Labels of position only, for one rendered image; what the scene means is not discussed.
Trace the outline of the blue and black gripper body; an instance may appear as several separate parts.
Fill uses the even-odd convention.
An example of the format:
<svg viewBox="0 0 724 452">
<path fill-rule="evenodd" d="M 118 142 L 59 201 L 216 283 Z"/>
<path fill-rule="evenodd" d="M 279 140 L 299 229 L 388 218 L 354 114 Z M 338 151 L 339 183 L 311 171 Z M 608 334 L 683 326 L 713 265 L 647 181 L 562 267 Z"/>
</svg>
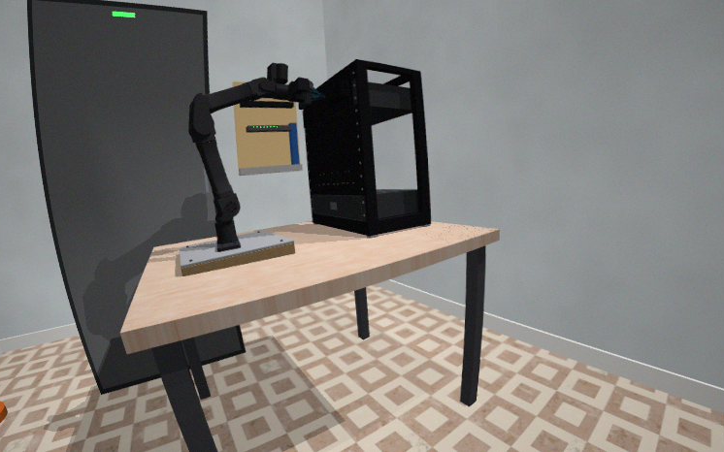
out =
<svg viewBox="0 0 724 452">
<path fill-rule="evenodd" d="M 289 85 L 289 90 L 291 90 L 291 85 Z M 289 92 L 289 96 L 288 96 L 288 99 L 287 99 L 286 101 L 289 100 L 290 95 L 291 95 L 291 93 Z M 311 92 L 310 92 L 310 93 L 306 93 L 306 94 L 305 94 L 305 101 L 302 102 L 302 103 L 299 103 L 299 110 L 302 110 L 304 107 L 310 106 L 311 104 L 312 104 L 312 93 L 311 93 Z"/>
</svg>

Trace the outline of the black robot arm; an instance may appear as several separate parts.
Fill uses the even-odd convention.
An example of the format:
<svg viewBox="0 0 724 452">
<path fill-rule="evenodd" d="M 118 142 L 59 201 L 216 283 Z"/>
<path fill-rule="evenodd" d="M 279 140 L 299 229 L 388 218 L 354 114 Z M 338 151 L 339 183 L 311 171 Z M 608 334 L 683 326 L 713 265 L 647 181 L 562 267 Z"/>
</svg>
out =
<svg viewBox="0 0 724 452">
<path fill-rule="evenodd" d="M 287 100 L 290 92 L 289 102 L 302 103 L 305 101 L 303 93 L 313 92 L 313 82 L 309 79 L 298 78 L 292 81 L 289 84 L 291 90 L 287 82 L 288 66 L 283 63 L 272 63 L 267 68 L 267 78 L 255 79 L 211 94 L 196 94 L 189 106 L 188 132 L 201 155 L 217 210 L 214 224 L 217 252 L 241 247 L 233 219 L 239 213 L 241 206 L 237 194 L 233 192 L 228 181 L 217 149 L 212 113 L 250 100 L 267 98 L 272 93 L 273 99 Z"/>
</svg>

